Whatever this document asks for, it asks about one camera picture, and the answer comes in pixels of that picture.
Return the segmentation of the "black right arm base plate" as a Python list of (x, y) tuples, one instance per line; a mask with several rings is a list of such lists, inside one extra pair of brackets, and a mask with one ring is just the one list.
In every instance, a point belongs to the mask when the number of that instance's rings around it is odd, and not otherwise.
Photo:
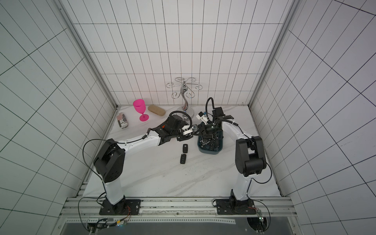
[(219, 215), (254, 215), (257, 213), (252, 199), (239, 201), (230, 197), (229, 199), (216, 199), (214, 203)]

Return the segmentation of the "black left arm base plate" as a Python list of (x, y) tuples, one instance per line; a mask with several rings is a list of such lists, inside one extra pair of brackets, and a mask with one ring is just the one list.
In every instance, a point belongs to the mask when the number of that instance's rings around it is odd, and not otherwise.
[(123, 198), (117, 204), (112, 205), (105, 199), (101, 205), (100, 215), (138, 215), (141, 207), (141, 200)]

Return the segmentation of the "black flip key buttons up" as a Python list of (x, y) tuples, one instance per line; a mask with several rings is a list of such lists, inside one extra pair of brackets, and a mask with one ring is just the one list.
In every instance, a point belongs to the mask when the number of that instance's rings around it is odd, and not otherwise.
[(185, 164), (186, 159), (187, 159), (187, 155), (185, 153), (181, 154), (180, 164), (182, 164), (182, 165)]

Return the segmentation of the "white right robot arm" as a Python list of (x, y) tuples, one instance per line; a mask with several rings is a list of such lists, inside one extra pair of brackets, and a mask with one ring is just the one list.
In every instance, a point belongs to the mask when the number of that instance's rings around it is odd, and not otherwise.
[(229, 197), (233, 205), (251, 201), (248, 191), (253, 175), (261, 174), (267, 167), (263, 140), (259, 136), (247, 136), (231, 115), (224, 115), (221, 107), (214, 108), (212, 119), (208, 113), (200, 112), (197, 146), (200, 152), (216, 155), (223, 149), (223, 133), (227, 133), (235, 143), (235, 165), (239, 172), (236, 186)]

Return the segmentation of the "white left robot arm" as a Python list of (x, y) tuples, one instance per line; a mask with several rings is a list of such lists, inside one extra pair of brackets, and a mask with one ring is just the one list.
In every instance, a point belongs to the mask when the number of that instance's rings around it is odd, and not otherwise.
[(173, 138), (185, 141), (193, 137), (193, 133), (197, 131), (197, 125), (193, 124), (191, 117), (188, 117), (189, 122), (186, 122), (178, 114), (185, 115), (186, 113), (173, 111), (162, 124), (149, 128), (143, 136), (121, 142), (113, 139), (105, 141), (94, 159), (94, 167), (95, 173), (100, 175), (105, 197), (110, 205), (115, 206), (125, 199), (120, 180), (125, 157), (150, 147), (163, 145)]

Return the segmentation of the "black VW flip key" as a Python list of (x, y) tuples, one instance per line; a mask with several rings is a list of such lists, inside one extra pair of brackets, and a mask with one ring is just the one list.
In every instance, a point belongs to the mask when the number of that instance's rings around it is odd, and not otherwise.
[(188, 144), (183, 144), (183, 153), (184, 154), (188, 153)]

